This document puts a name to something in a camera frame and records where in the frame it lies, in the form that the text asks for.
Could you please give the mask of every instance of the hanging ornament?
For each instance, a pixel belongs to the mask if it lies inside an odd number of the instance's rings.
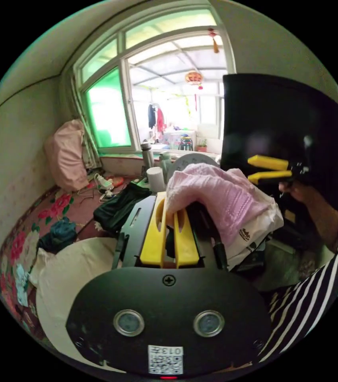
[[[198,85],[198,88],[201,86],[204,76],[195,70],[192,70],[185,76],[185,81],[190,85]]]
[[[217,33],[214,32],[213,28],[209,28],[208,32],[209,32],[209,36],[213,39],[213,50],[214,50],[214,53],[219,53],[220,50],[218,48],[218,45],[217,45],[217,42],[216,42],[216,39],[215,39],[215,36],[217,35]]]

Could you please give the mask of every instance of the potted plant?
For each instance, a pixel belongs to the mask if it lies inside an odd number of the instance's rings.
[[[208,146],[207,146],[207,143],[206,143],[206,139],[202,139],[197,147],[196,147],[196,151],[199,151],[199,152],[207,152],[208,150]]]

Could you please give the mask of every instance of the robot eye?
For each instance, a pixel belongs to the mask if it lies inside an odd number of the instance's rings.
[[[135,310],[125,309],[118,312],[113,319],[113,326],[122,335],[135,337],[144,330],[144,319]]]
[[[223,316],[214,310],[199,313],[193,323],[194,331],[201,337],[214,337],[225,325]]]

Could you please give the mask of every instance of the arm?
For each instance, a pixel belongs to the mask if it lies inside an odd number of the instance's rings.
[[[330,251],[336,252],[338,248],[338,211],[332,208],[315,188],[297,181],[291,187],[281,183],[279,190],[290,193],[293,198],[306,205],[324,244]]]

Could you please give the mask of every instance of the black bag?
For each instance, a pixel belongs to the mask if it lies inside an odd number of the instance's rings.
[[[96,208],[93,218],[105,231],[117,236],[134,205],[151,194],[148,188],[129,183],[119,194]]]

